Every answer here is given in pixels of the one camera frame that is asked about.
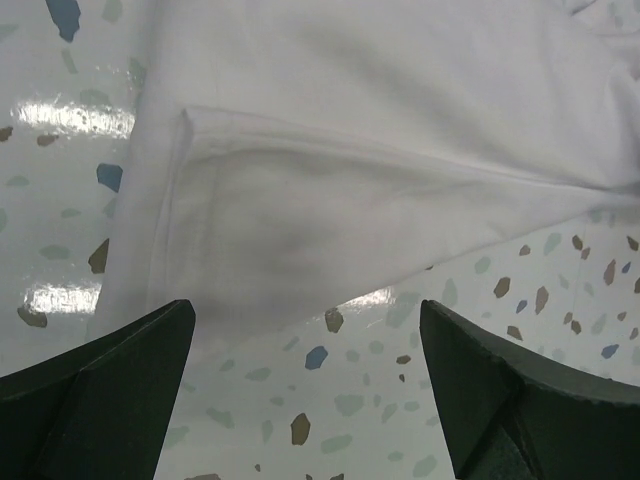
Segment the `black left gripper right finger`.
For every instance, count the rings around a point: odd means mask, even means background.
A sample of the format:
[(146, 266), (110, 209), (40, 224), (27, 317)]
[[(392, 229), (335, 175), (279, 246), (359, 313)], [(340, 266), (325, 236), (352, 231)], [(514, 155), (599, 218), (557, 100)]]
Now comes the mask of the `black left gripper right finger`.
[(456, 478), (638, 478), (638, 387), (534, 353), (435, 301), (421, 305), (420, 335)]

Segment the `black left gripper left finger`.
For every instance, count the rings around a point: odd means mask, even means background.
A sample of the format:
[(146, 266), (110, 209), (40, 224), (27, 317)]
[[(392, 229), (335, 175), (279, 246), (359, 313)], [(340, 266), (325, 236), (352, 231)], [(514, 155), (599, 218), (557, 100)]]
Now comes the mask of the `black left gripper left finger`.
[(2, 478), (153, 478), (194, 327), (191, 303), (173, 301), (2, 377)]

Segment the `white t shirt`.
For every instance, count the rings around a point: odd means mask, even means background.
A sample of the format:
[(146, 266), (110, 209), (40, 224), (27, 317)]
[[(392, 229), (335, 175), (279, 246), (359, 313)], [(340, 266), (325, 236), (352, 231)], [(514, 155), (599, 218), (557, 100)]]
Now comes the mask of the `white t shirt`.
[(88, 336), (235, 342), (639, 195), (605, 1), (158, 1)]

